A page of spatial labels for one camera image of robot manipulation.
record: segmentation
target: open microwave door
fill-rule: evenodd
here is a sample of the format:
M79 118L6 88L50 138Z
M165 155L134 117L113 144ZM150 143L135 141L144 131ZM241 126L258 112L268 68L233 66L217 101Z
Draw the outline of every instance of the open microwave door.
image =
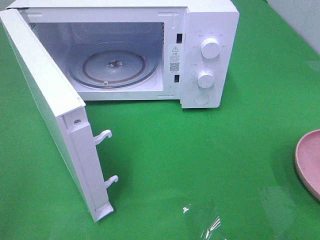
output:
M21 14L8 9L0 18L34 101L96 222L113 212L106 188L118 177L104 181L96 149L112 133L93 137L84 101Z

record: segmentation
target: white knob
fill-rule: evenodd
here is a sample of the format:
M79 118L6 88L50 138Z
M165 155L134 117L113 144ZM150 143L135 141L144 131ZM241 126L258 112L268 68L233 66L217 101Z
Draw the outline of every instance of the white knob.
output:
M201 53L206 59L214 59L220 53L220 45L217 39L213 37L206 38L201 43Z
M215 76L211 71L201 71L198 76L198 85L200 88L210 88L215 83Z

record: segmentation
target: green tabletop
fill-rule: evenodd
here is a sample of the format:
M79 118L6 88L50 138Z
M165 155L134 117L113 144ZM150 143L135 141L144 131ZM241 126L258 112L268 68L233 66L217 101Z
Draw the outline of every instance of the green tabletop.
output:
M1 240L320 239L294 153L320 128L320 57L263 0L240 19L221 106L93 101L115 212L94 223L0 28Z

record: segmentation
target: microwave oven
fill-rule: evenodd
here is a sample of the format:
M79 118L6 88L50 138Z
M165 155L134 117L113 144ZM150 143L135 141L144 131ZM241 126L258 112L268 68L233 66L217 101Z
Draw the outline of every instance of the microwave oven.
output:
M96 222L113 212L84 101L220 105L239 12L230 0L16 0L0 12L34 101Z

